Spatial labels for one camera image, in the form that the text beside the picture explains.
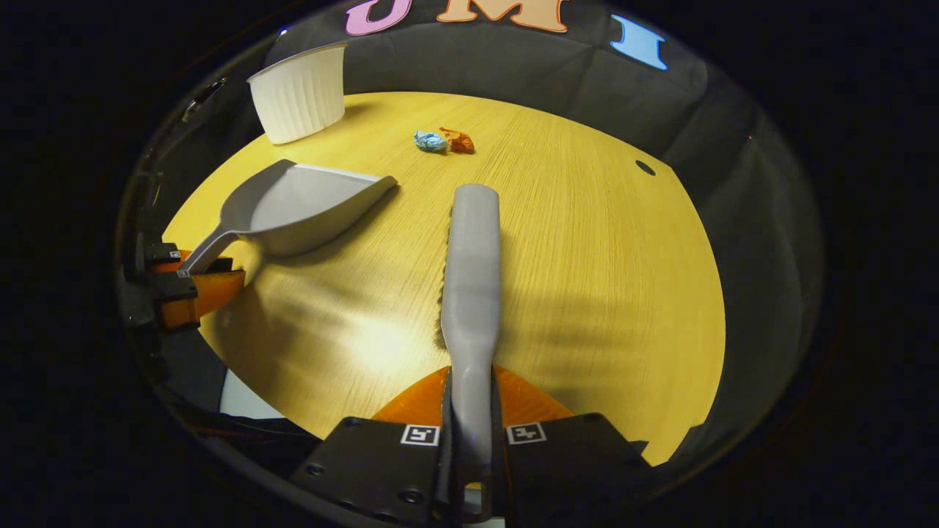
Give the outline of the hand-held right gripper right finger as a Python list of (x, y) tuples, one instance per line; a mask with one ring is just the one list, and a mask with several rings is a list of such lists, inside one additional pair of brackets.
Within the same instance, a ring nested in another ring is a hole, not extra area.
[(502, 418), (494, 512), (506, 518), (596, 518), (654, 490), (644, 441), (600, 412), (574, 414), (520, 375), (495, 368)]

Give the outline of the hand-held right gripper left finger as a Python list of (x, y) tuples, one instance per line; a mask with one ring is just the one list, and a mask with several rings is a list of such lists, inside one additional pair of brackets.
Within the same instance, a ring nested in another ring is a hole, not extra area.
[(450, 514), (450, 373), (444, 367), (374, 418), (345, 417), (291, 484), (357, 518), (444, 525)]

